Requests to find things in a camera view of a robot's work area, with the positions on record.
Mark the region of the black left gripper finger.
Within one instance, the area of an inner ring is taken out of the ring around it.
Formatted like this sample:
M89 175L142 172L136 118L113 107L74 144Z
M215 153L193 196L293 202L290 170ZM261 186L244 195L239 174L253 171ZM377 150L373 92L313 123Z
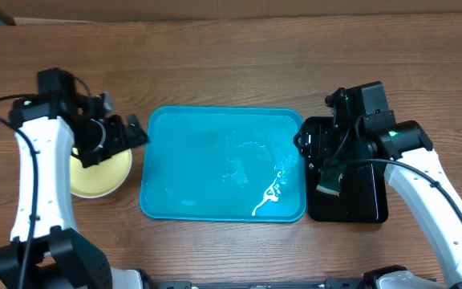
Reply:
M104 119L106 139L104 149L108 151L123 151L128 149L128 139L126 128L122 118L118 115L112 115Z
M128 144L129 145L146 145L149 142L147 133L142 129L136 115L132 114L127 117L128 122Z

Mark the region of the green yellow sponge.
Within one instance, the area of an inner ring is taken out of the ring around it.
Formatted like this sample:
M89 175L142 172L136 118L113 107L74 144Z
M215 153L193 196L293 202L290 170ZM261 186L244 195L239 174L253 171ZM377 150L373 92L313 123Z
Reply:
M345 168L345 165L324 164L319 170L320 178L316 190L320 193L337 197L341 192L340 182Z

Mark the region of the green rimmed plate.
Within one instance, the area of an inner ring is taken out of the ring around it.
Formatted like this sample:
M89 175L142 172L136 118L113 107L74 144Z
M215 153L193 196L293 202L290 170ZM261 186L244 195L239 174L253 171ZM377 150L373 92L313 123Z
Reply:
M88 168L84 168L80 160L70 156L71 193L86 199L107 196L126 181L131 168L131 149Z

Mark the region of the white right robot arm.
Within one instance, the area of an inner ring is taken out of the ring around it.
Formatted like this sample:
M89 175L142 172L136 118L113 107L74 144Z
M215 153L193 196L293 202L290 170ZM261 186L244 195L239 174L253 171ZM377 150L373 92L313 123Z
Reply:
M462 200L415 121L307 119L294 136L305 161L307 213L317 222L382 223L387 186L404 200L448 288L462 288Z

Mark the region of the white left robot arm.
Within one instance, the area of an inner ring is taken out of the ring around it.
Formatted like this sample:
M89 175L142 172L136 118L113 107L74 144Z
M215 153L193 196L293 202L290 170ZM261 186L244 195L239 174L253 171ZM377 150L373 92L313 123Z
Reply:
M19 151L18 208L10 243L0 247L7 288L150 288L140 269L118 269L78 232L70 159L87 168L148 141L136 116L111 115L107 95L11 95L8 119Z

